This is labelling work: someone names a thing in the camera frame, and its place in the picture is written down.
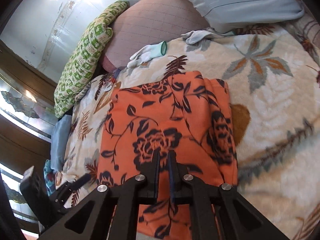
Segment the orange fabric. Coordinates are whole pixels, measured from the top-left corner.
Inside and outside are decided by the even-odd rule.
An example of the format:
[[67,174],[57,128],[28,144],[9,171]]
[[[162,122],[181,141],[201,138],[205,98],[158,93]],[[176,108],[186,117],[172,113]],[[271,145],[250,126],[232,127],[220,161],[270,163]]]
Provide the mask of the orange fabric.
[[198,71],[112,93],[102,134],[98,184],[116,186],[160,155],[158,202],[140,206],[138,231],[160,239],[191,239],[187,205],[170,203],[167,155],[205,183],[237,184],[228,85]]

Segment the silver screw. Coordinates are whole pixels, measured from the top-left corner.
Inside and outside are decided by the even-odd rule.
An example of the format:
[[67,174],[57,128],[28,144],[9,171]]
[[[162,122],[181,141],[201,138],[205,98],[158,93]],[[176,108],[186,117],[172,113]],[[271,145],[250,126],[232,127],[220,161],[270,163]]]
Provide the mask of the silver screw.
[[108,189],[107,185],[100,185],[97,188],[99,192],[105,192],[107,189]]
[[231,190],[231,185],[228,183],[223,183],[221,187],[223,190]]
[[146,178],[146,176],[144,176],[143,174],[138,174],[138,175],[135,177],[135,179],[136,179],[137,181],[143,181],[145,178]]
[[186,174],[186,175],[183,176],[183,179],[187,180],[187,181],[193,180],[193,176],[191,174]]

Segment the green checkered pillow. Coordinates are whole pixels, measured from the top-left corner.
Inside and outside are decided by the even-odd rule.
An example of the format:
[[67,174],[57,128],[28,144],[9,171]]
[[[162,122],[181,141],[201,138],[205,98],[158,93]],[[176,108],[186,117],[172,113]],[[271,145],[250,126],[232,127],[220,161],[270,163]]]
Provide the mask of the green checkered pillow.
[[127,7],[126,1],[116,1],[95,18],[84,31],[54,91],[56,117],[62,117],[75,104],[75,96],[90,81],[101,52],[113,34],[108,25]]

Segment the stitched pillow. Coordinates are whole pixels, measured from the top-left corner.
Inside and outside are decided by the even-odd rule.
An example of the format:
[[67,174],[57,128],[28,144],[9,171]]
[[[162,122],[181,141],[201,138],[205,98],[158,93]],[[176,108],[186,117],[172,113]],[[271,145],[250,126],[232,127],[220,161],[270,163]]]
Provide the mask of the stitched pillow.
[[106,71],[126,66],[148,44],[171,41],[181,34],[209,27],[188,0],[141,0],[115,20],[114,35],[100,63]]
[[75,96],[90,81],[101,52],[113,34],[108,25],[127,7],[127,2],[116,1],[95,18],[84,31],[54,91],[56,117],[62,117],[74,105]]
[[298,19],[304,9],[296,0],[189,0],[219,33],[256,23]]

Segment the mauve cushion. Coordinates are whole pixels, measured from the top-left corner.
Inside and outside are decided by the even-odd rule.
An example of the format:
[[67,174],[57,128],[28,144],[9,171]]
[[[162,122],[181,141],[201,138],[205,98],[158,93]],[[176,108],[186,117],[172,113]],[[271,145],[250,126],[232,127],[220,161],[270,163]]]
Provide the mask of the mauve cushion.
[[209,24],[188,0],[141,0],[111,27],[113,37],[100,57],[106,71],[126,66],[130,56],[148,44],[171,41]]

